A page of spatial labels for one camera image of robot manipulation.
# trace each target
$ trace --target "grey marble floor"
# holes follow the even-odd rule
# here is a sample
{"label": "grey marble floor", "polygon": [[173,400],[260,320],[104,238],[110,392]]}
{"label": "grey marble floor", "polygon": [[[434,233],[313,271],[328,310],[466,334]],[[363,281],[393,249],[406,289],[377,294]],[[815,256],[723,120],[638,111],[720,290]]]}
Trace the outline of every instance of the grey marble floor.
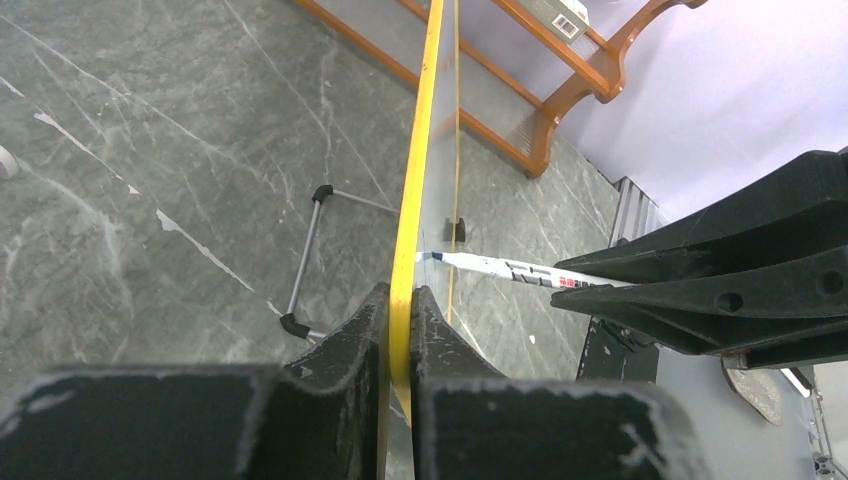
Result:
{"label": "grey marble floor", "polygon": [[[414,94],[285,0],[0,0],[0,406],[56,364],[278,362],[332,183],[400,203]],[[527,181],[464,136],[466,251],[603,248],[615,192],[565,142]],[[331,198],[297,311],[323,330],[389,280],[397,219]],[[586,319],[460,274],[455,327],[504,372],[571,378]],[[409,478],[395,417],[391,478]]]}

